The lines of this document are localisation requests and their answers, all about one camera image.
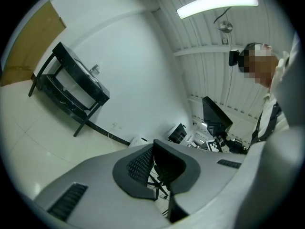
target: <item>ceiling beam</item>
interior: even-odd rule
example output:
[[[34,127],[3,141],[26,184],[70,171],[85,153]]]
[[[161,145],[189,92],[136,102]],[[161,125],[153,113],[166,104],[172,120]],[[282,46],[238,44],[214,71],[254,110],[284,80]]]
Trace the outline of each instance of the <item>ceiling beam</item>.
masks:
[[[232,49],[237,49],[241,52],[242,50],[244,50],[244,47],[233,45]],[[193,47],[193,48],[179,50],[177,52],[174,52],[173,55],[175,57],[177,57],[177,56],[193,54],[193,53],[229,52],[229,51],[230,51],[229,45],[210,45],[210,46],[199,46],[199,47]]]
[[[202,105],[202,98],[199,98],[199,97],[195,97],[195,96],[188,96],[187,98],[189,101],[193,102],[193,103],[197,103],[197,104],[201,104]],[[247,114],[244,114],[242,112],[239,112],[235,109],[232,109],[232,108],[229,108],[227,106],[224,106],[224,105],[221,105],[221,104],[217,104],[218,107],[221,108],[222,111],[224,111],[225,113],[229,113],[229,114],[232,114],[242,120],[245,120],[251,124],[255,124],[256,123],[256,119],[254,117],[251,117]]]

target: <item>white floor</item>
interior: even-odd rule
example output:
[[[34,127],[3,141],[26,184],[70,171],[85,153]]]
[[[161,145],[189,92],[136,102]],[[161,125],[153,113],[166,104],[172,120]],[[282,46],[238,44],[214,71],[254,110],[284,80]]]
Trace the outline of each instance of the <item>white floor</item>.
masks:
[[[28,97],[31,84],[24,81],[0,87],[2,159],[17,189],[28,197],[34,199],[46,185],[85,159],[127,148],[87,126],[73,137],[79,124],[43,92],[35,89]],[[169,197],[165,200],[162,192],[160,195],[156,205],[164,212]]]
[[[156,173],[156,171],[154,170],[154,168],[152,168],[151,171],[151,175],[156,179],[157,182],[159,182],[159,180],[157,179],[158,175]],[[148,187],[154,191],[156,191],[156,188],[154,186],[150,186],[148,185]],[[167,199],[164,199],[164,193],[160,190],[159,191],[159,198],[156,200],[156,205],[158,207],[158,209],[163,213],[168,209],[168,205],[169,205],[169,200],[170,200],[170,191],[167,190],[166,186],[163,186],[163,189],[166,191],[166,193],[168,194]]]

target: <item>black monitor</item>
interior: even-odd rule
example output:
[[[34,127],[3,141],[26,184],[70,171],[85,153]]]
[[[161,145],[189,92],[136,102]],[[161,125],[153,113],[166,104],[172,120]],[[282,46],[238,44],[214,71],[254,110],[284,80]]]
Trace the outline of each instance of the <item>black monitor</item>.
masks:
[[[183,128],[183,125],[180,124],[178,127],[174,130],[174,132],[169,136],[168,139],[170,139],[173,143],[181,143],[182,140],[186,136],[186,131]]]
[[[207,124],[209,133],[215,137],[228,132],[233,122],[209,97],[202,99],[203,120]]]

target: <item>desk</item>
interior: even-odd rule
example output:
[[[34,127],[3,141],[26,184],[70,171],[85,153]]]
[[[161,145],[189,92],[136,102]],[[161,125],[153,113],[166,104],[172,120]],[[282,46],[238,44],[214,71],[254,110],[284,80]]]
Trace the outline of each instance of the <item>desk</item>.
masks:
[[[60,67],[54,74],[42,74],[54,57],[60,62]],[[90,108],[83,105],[69,91],[65,90],[56,79],[56,75],[62,69],[65,69],[72,79],[95,101]],[[109,91],[91,75],[77,55],[61,42],[52,50],[51,56],[34,79],[29,97],[31,97],[37,84],[39,85],[39,90],[43,90],[61,110],[81,124],[74,136],[79,133],[95,111],[110,98]]]

